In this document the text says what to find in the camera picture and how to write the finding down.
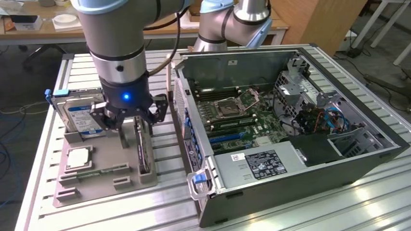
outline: psu label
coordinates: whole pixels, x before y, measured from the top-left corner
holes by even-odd
[[[246,160],[258,180],[287,173],[275,150],[247,155]]]

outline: screw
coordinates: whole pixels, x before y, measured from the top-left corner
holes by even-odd
[[[121,65],[116,66],[116,70],[117,70],[119,72],[123,72],[123,71],[124,71],[124,66],[121,66]]]

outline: blue pcie slot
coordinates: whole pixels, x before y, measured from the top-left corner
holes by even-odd
[[[219,138],[212,138],[209,139],[209,143],[219,143],[219,142],[224,142],[224,141],[234,141],[238,140],[240,138],[243,138],[244,136],[244,132],[239,133],[239,134],[234,134],[234,135],[228,135],[224,137],[219,137]]]

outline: sticker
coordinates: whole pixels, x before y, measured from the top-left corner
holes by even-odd
[[[235,126],[235,125],[238,125],[238,124],[239,124],[239,123],[223,124],[223,125],[220,125],[220,128],[231,127],[231,126]]]
[[[91,106],[71,107],[68,109],[68,114],[72,122],[81,134],[95,134],[103,132],[97,122],[89,115]]]
[[[252,118],[251,119],[244,119],[244,120],[240,120],[240,124],[248,124],[252,122]]]
[[[287,173],[275,150],[247,155],[246,160],[258,180]]]
[[[232,161],[244,160],[246,159],[244,153],[232,154],[231,159]]]
[[[228,66],[238,65],[238,60],[228,60]]]

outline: wooden desk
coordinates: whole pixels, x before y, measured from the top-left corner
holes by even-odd
[[[40,15],[45,21],[43,22],[41,29],[39,31],[4,31],[4,20],[0,19],[0,45],[29,45],[29,44],[51,44],[51,43],[73,43],[85,42],[83,30],[73,30],[65,32],[56,32],[52,25],[52,18],[57,12],[65,10],[63,6],[41,7],[39,2],[25,2],[24,10],[28,14]],[[161,19],[155,25],[168,22],[173,18],[173,15]],[[275,35],[272,44],[280,44],[288,25],[279,19],[279,16],[272,14],[274,25],[270,32]],[[181,38],[197,37],[199,29],[181,29]],[[165,28],[144,31],[145,39],[171,39],[176,36],[176,24],[167,26]]]
[[[271,0],[291,28],[283,44],[316,43],[334,55],[367,0]]]

